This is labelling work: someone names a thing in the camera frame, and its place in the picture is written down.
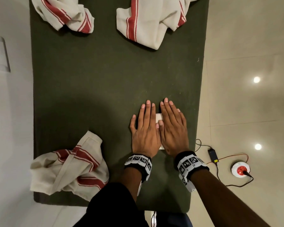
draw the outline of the kitchen towel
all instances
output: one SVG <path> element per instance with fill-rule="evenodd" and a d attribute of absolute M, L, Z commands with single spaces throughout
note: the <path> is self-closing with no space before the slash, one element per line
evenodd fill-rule
<path fill-rule="evenodd" d="M 72 191 L 90 201 L 109 179 L 101 143 L 101 138 L 87 131 L 73 150 L 61 149 L 37 157 L 30 166 L 30 190 L 48 195 Z"/>
<path fill-rule="evenodd" d="M 186 22 L 195 0 L 131 0 L 130 8 L 117 9 L 117 30 L 126 38 L 158 49 L 167 28 L 175 31 Z"/>
<path fill-rule="evenodd" d="M 78 0 L 31 0 L 44 21 L 56 30 L 65 24 L 73 31 L 92 33 L 94 18 Z"/>

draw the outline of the finger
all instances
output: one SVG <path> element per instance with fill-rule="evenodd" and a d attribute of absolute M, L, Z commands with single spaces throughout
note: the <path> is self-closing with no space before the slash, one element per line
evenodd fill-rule
<path fill-rule="evenodd" d="M 130 120 L 130 125 L 129 128 L 131 130 L 131 133 L 134 135 L 136 133 L 136 128 L 135 128 L 135 122 L 136 122 L 136 115 L 133 115 L 133 117 Z"/>
<path fill-rule="evenodd" d="M 146 109 L 145 109 L 145 114 L 144 114 L 144 121 L 143 121 L 143 127 L 148 129 L 149 127 L 149 119 L 151 117 L 151 101 L 147 100 L 146 101 Z"/>
<path fill-rule="evenodd" d="M 150 121 L 149 121 L 149 128 L 154 129 L 155 127 L 156 127 L 156 106 L 155 106 L 154 103 L 152 103 L 151 104 L 151 118 L 150 118 Z"/>
<path fill-rule="evenodd" d="M 144 111 L 145 111 L 145 104 L 142 104 L 138 118 L 138 129 L 141 129 L 143 127 Z"/>
<path fill-rule="evenodd" d="M 169 101 L 169 106 L 170 106 L 171 110 L 173 111 L 173 114 L 174 114 L 178 124 L 182 124 L 180 113 L 179 113 L 179 111 L 177 110 L 176 106 L 174 105 L 174 103 L 172 101 Z"/>
<path fill-rule="evenodd" d="M 165 141 L 165 135 L 164 135 L 164 123 L 162 120 L 159 120 L 159 131 L 160 131 L 160 136 L 161 136 L 161 141 Z"/>
<path fill-rule="evenodd" d="M 168 114 L 168 117 L 169 117 L 169 120 L 171 122 L 172 125 L 176 125 L 178 122 L 173 114 L 173 111 L 171 110 L 170 106 L 169 106 L 169 103 L 168 103 L 168 99 L 165 98 L 164 99 L 164 105 L 165 105 L 165 109 L 167 111 L 167 114 Z"/>
<path fill-rule="evenodd" d="M 160 129 L 159 129 L 159 123 L 156 123 L 156 135 L 157 135 L 157 143 L 161 146 L 161 135 L 160 135 Z"/>
<path fill-rule="evenodd" d="M 160 102 L 160 108 L 161 108 L 161 113 L 162 113 L 162 117 L 163 117 L 165 124 L 167 124 L 167 125 L 171 124 L 170 120 L 169 120 L 168 113 L 166 111 L 166 108 L 165 108 L 165 105 L 164 105 L 163 102 Z"/>
<path fill-rule="evenodd" d="M 180 111 L 180 109 L 178 109 L 178 112 L 179 112 L 179 114 L 181 116 L 182 124 L 186 128 L 186 118 L 184 117 L 184 114 Z"/>

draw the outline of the person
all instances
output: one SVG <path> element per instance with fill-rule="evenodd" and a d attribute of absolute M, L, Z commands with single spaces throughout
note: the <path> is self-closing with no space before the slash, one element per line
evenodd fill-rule
<path fill-rule="evenodd" d="M 151 104 L 149 100 L 140 108 L 137 128 L 136 115 L 133 115 L 130 121 L 133 154 L 151 159 L 157 154 L 161 144 L 174 159 L 188 152 L 194 154 L 189 150 L 183 113 L 167 98 L 160 102 L 160 108 L 163 121 L 160 120 L 158 123 L 155 104 Z M 144 212 L 140 212 L 135 203 L 142 177 L 144 175 L 137 167 L 126 167 L 118 182 L 108 183 L 92 198 L 86 213 L 74 227 L 148 226 Z M 188 180 L 197 189 L 215 227 L 269 226 L 207 168 L 201 167 L 194 171 Z M 192 226 L 186 214 L 159 212 L 156 225 Z"/>

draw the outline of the black pants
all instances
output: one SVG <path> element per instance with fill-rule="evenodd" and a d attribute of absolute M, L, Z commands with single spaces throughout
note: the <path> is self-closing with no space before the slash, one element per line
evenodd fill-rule
<path fill-rule="evenodd" d="M 187 214 L 157 212 L 157 227 L 192 227 Z M 85 226 L 141 226 L 147 227 L 144 212 L 138 211 L 128 189 L 121 183 L 109 183 L 96 194 L 86 214 L 74 225 Z"/>

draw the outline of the green tabletop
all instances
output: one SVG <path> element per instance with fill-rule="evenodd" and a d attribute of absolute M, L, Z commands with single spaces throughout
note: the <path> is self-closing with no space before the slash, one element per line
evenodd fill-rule
<path fill-rule="evenodd" d="M 147 99 L 173 100 L 187 118 L 194 149 L 200 100 L 208 0 L 191 3 L 187 22 L 168 30 L 159 48 L 127 40 L 116 29 L 116 9 L 130 0 L 79 0 L 95 17 L 92 34 L 56 31 L 30 5 L 34 70 L 34 157 L 73 149 L 87 130 L 103 140 L 102 154 L 116 181 L 131 154 L 130 118 Z M 36 202 L 87 206 L 71 192 L 34 193 Z M 187 212 L 190 193 L 164 151 L 153 158 L 140 210 Z"/>

